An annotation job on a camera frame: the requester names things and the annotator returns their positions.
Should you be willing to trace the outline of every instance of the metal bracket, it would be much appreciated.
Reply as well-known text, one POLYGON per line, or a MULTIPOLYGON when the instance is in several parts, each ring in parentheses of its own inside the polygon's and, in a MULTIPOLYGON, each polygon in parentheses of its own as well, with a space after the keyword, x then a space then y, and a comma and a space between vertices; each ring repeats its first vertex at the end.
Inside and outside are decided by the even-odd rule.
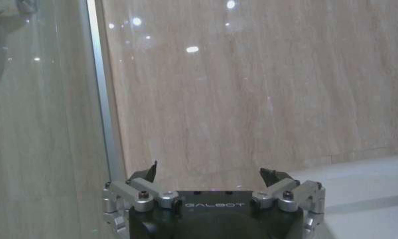
POLYGON ((129 227, 125 221, 129 209, 147 212, 154 206, 153 196, 138 191, 123 182, 106 183, 102 191, 103 220, 111 226, 113 232, 122 238, 129 238, 129 227))
POLYGON ((130 180, 129 185, 139 191, 147 191, 158 202, 161 208, 173 208, 174 202, 178 199, 178 192, 163 191, 155 183, 151 183, 142 178, 130 180))
POLYGON ((257 209, 267 209, 273 207, 273 202, 278 196, 285 192, 290 191, 298 186, 298 182, 291 178, 285 178, 279 182, 274 183, 267 187, 267 190, 263 192, 253 192, 251 200, 255 203, 257 209))
POLYGON ((321 183, 306 181, 291 191, 278 195, 278 208, 285 212, 295 212, 298 208, 307 211, 303 223, 303 239, 314 237, 315 227, 325 217, 326 189, 321 183))

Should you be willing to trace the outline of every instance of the robotic hand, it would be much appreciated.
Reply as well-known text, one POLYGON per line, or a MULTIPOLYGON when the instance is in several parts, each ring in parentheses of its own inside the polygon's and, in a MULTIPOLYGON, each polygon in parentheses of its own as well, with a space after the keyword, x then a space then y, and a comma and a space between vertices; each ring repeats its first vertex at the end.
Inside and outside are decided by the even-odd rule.
POLYGON ((163 191, 157 163, 103 188, 103 219, 122 239, 311 239, 325 188, 261 169, 266 190, 163 191))

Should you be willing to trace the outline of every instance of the hex bolt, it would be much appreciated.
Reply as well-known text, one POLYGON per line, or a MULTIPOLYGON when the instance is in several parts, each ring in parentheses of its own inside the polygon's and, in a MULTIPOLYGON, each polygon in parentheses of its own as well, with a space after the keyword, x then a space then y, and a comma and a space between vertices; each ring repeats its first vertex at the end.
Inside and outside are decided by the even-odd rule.
POLYGON ((293 193, 290 191, 283 192, 283 199, 293 200, 293 193))
POLYGON ((147 191, 141 191, 138 193, 138 199, 147 199, 149 198, 149 193, 147 191))

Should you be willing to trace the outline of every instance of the silver metal joint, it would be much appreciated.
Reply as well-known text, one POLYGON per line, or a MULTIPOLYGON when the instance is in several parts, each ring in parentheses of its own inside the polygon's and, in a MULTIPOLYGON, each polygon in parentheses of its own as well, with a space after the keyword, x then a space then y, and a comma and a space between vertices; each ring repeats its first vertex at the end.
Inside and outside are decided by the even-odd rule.
POLYGON ((253 192, 251 199, 258 203, 258 209, 270 208, 273 206, 274 200, 277 200, 282 193, 285 191, 290 191, 295 187, 297 182, 290 178, 285 178, 270 187, 267 187, 266 191, 253 192))
POLYGON ((167 191, 158 194, 157 201, 159 207, 173 208, 173 201, 178 198, 178 192, 167 191))

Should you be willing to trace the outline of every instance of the beige marble tile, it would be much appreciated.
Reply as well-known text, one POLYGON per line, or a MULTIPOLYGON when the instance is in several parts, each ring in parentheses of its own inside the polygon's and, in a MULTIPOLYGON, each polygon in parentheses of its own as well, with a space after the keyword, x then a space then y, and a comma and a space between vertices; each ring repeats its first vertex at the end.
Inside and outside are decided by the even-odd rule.
POLYGON ((127 174, 211 187, 398 146, 398 0, 102 3, 127 174))

